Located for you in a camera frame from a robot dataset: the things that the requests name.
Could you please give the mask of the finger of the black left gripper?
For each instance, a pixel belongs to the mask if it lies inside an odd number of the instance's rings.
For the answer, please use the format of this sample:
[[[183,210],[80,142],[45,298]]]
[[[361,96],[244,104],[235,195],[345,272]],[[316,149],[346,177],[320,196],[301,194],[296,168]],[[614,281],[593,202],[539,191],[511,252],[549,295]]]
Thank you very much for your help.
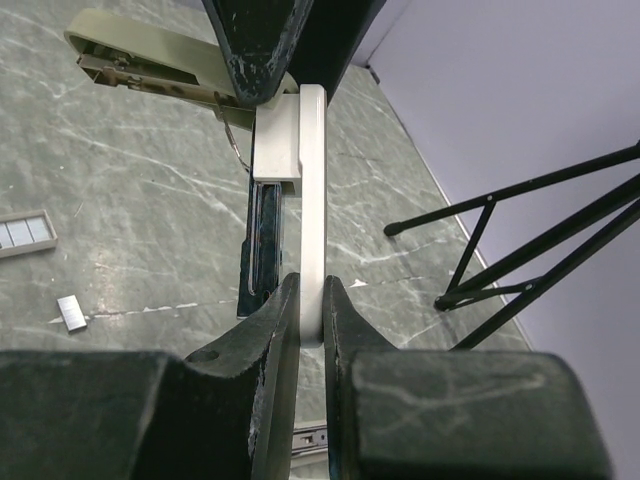
[[[336,90],[384,0],[314,1],[288,72],[298,85]]]
[[[239,103],[255,107],[269,102],[287,72],[313,3],[206,0],[203,6]]]

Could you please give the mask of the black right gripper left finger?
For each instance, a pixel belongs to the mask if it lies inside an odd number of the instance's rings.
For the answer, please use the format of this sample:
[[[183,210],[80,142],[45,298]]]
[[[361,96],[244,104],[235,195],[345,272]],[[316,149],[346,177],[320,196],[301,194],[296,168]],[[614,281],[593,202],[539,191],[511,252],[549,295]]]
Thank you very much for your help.
[[[285,479],[298,380],[299,283],[187,357],[1,355],[5,479]]]

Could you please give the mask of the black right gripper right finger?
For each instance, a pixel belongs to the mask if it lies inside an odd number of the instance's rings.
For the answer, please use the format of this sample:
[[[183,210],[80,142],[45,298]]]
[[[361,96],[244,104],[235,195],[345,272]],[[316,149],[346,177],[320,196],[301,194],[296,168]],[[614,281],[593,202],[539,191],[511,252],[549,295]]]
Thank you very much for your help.
[[[334,479],[609,479],[582,384],[548,353],[400,349],[342,281],[322,300]]]

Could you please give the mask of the metal staple magazine rail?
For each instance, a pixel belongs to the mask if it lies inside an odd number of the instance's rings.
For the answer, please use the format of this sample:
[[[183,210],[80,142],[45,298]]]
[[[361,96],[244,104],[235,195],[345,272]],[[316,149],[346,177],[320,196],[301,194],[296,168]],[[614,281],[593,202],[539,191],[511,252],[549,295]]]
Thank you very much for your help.
[[[324,421],[294,425],[292,454],[301,455],[325,450],[328,446],[327,424]]]

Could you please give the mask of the small staple strip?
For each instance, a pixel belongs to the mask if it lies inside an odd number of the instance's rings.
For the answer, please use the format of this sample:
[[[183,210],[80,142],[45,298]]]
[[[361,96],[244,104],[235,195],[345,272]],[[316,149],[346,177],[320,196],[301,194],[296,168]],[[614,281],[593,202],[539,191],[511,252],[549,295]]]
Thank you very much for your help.
[[[85,329],[87,321],[75,295],[61,297],[57,300],[61,318],[69,332]]]

